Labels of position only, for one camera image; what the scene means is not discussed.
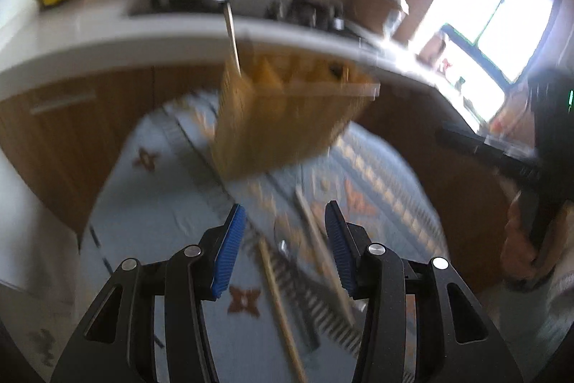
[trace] silver screw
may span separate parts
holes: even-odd
[[[382,255],[386,252],[385,248],[381,244],[371,244],[368,247],[368,251],[373,255]]]
[[[133,268],[137,266],[137,261],[133,258],[128,258],[122,262],[122,270],[124,271],[131,271]]]
[[[441,257],[436,257],[432,261],[432,264],[435,268],[438,268],[439,270],[446,270],[448,268],[448,261],[446,261],[444,258]]]
[[[185,250],[183,251],[186,257],[191,258],[197,257],[201,252],[202,249],[199,248],[199,245],[190,245],[189,247],[186,247]]]

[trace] white countertop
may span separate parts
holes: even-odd
[[[222,62],[229,40],[222,15],[161,14],[128,17],[130,0],[72,0],[35,15],[0,50],[0,100],[26,90],[104,70],[160,64]],[[478,123],[447,80],[418,64],[398,43],[380,52],[309,28],[235,18],[238,40],[300,47],[369,66],[382,82],[438,92],[454,117]]]

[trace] window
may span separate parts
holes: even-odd
[[[464,78],[461,93],[490,120],[543,44],[560,1],[434,0],[411,48],[420,51],[439,29],[447,33],[447,79]]]

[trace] gas stove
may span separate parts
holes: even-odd
[[[128,14],[223,14],[225,2],[235,17],[299,25],[365,45],[364,38],[345,26],[342,3],[325,0],[136,0]]]

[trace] hand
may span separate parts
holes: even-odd
[[[567,210],[564,207],[550,225],[542,244],[542,248],[548,247],[548,255],[544,263],[536,268],[532,262],[538,256],[538,251],[522,230],[520,208],[518,197],[516,197],[510,204],[508,222],[504,227],[506,240],[500,253],[500,262],[504,274],[516,280],[531,280],[540,279],[550,273],[566,244],[568,236],[566,215]]]

